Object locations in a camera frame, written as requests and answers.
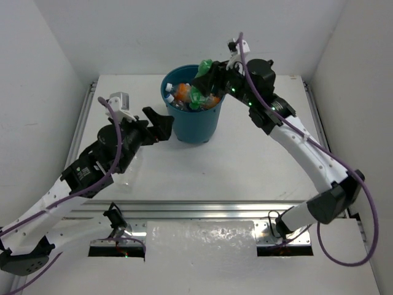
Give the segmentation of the crushed green plastic bottle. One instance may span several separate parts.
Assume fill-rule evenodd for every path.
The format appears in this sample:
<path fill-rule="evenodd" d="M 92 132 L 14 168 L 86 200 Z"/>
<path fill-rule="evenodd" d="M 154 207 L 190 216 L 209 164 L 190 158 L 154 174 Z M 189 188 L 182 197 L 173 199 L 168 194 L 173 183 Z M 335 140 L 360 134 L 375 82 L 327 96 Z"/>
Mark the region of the crushed green plastic bottle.
<path fill-rule="evenodd" d="M 198 66 L 198 72 L 195 75 L 195 78 L 205 75 L 209 71 L 211 66 L 212 66 L 211 59 L 202 60 Z M 214 97 L 212 95 L 204 96 L 194 86 L 194 82 L 192 82 L 189 96 L 190 96 L 189 107 L 192 111 L 197 111 L 200 109 L 211 109 L 211 108 L 215 107 L 217 104 L 216 97 Z"/>

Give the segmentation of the orange bottle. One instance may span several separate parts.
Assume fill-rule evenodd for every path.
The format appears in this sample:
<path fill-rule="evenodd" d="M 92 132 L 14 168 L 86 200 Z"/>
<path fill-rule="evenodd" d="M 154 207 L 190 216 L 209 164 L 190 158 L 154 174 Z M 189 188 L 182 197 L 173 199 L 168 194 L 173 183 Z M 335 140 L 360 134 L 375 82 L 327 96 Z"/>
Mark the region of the orange bottle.
<path fill-rule="evenodd" d="M 190 103 L 190 89 L 191 89 L 191 85 L 189 84 L 185 84 L 185 83 L 181 83 L 181 84 L 177 84 L 177 85 L 173 85 L 170 83 L 167 83 L 165 86 L 165 91 L 168 94 L 171 94 L 173 97 L 175 97 L 175 99 L 183 101 L 184 103 L 187 104 L 187 108 L 189 111 L 192 111 L 189 107 L 189 103 Z M 221 101 L 221 99 L 219 97 L 216 97 L 216 101 L 217 104 Z"/>

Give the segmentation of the clear bottle white cap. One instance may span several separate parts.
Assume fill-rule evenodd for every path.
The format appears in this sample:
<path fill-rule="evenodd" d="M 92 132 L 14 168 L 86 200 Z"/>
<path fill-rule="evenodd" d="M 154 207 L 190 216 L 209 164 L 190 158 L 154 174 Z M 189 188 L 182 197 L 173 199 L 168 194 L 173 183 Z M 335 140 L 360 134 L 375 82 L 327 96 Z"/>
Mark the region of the clear bottle white cap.
<path fill-rule="evenodd" d="M 175 99 L 171 94 L 167 95 L 165 97 L 165 102 L 174 107 L 175 109 L 179 111 L 185 111 L 188 112 L 187 104 L 184 103 L 183 101 Z"/>

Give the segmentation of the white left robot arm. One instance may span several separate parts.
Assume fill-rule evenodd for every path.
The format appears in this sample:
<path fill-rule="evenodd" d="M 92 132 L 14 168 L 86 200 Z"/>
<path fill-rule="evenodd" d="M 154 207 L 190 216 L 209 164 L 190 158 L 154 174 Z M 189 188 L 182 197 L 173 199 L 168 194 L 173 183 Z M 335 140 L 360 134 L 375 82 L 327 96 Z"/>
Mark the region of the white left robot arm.
<path fill-rule="evenodd" d="M 51 189 L 26 213 L 1 228 L 1 270 L 18 276 L 43 268 L 50 256 L 87 236 L 83 228 L 53 229 L 63 217 L 113 184 L 126 172 L 139 148 L 169 140 L 174 118 L 143 108 L 145 120 L 111 119 L 97 139 L 66 168 Z"/>

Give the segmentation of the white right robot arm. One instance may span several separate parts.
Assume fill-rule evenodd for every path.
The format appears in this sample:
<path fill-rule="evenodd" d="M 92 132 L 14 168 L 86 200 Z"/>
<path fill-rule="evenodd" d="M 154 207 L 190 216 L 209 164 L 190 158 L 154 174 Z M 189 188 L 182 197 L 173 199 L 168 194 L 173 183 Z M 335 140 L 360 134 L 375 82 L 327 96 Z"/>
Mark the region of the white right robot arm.
<path fill-rule="evenodd" d="M 286 237 L 297 229 L 315 223 L 329 224 L 357 199 L 363 179 L 360 170 L 350 173 L 333 157 L 314 147 L 294 108 L 275 94 L 273 61 L 253 59 L 247 70 L 257 93 L 253 93 L 239 63 L 228 67 L 226 61 L 203 60 L 192 85 L 203 95 L 229 94 L 249 108 L 253 123 L 279 143 L 302 167 L 317 190 L 317 195 L 293 206 L 275 219 L 276 231 Z"/>

